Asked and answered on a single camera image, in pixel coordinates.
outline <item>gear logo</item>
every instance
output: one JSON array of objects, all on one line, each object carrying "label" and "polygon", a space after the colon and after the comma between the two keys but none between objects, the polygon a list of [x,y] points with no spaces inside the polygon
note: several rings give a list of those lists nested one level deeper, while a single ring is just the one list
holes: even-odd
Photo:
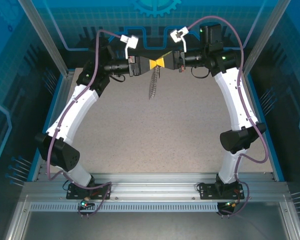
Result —
[{"label": "gear logo", "polygon": [[8,30],[12,32],[12,24],[19,16],[18,0],[0,0],[0,16],[8,23]]},{"label": "gear logo", "polygon": [[170,11],[175,10],[181,0],[131,0],[131,2],[140,14],[156,18],[158,15],[163,17],[165,14],[170,14]]}]

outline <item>gear pattern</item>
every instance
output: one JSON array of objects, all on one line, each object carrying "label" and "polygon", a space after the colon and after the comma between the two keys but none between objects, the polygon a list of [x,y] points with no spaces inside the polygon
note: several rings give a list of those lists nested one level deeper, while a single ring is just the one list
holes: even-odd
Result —
[{"label": "gear pattern", "polygon": [[0,0],[0,16],[11,25],[19,16],[17,0]]},{"label": "gear pattern", "polygon": [[170,14],[170,11],[175,10],[181,0],[131,0],[131,2],[140,14],[156,18],[158,15],[163,17],[165,14]]}]

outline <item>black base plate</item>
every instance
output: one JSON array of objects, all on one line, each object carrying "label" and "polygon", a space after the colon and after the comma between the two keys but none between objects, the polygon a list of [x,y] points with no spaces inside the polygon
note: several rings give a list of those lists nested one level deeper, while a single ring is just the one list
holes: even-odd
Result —
[{"label": "black base plate", "polygon": [[[73,183],[70,183],[68,186],[68,190],[66,193],[66,199],[75,199],[75,200],[82,200],[85,197],[90,197],[91,200],[102,200],[108,190],[108,185],[97,188],[95,190],[86,190],[82,189]],[[110,199],[111,189],[109,190],[107,196],[105,197],[106,200]]]},{"label": "black base plate", "polygon": [[245,194],[241,184],[238,184],[237,188],[234,188],[233,191],[229,191],[227,194],[223,194],[223,196],[219,195],[214,183],[199,183],[196,186],[196,189],[200,193],[201,200],[237,200],[238,195],[234,192],[235,189],[242,191],[239,194],[240,200],[245,199]]}]

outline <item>speckled tabletop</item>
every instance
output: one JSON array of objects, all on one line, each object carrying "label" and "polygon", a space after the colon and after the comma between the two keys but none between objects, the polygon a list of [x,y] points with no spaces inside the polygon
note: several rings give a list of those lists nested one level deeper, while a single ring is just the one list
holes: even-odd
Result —
[{"label": "speckled tabletop", "polygon": [[[75,70],[69,95],[81,71]],[[219,135],[231,125],[214,78],[194,78],[189,68],[183,73],[162,68],[156,96],[149,100],[151,74],[110,81],[75,135],[80,162],[90,173],[218,172],[224,157]],[[264,158],[259,139],[248,154]],[[272,172],[272,167],[245,159],[242,171]]]}]

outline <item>black cable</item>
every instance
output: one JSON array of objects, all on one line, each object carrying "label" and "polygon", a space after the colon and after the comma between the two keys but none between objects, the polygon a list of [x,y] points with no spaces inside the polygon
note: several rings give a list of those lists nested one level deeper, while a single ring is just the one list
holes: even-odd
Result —
[{"label": "black cable", "polygon": [[192,74],[192,76],[194,76],[196,79],[205,79],[205,78],[207,78],[207,77],[209,76],[209,74],[210,74],[210,70],[209,70],[208,74],[205,75],[205,76],[195,76],[194,73],[192,72],[192,71],[193,71],[193,68],[194,68],[194,67],[191,67],[191,74]]},{"label": "black cable", "polygon": [[119,80],[118,78],[115,78],[114,76],[109,76],[109,77],[112,78],[113,80],[119,82],[119,83],[123,83],[126,80],[126,76],[125,75],[118,75],[119,78],[121,76],[123,76],[123,80]]},{"label": "black cable", "polygon": [[65,185],[69,182],[69,180],[65,181],[64,184],[62,185],[63,190],[67,191],[68,189],[65,189]]}]

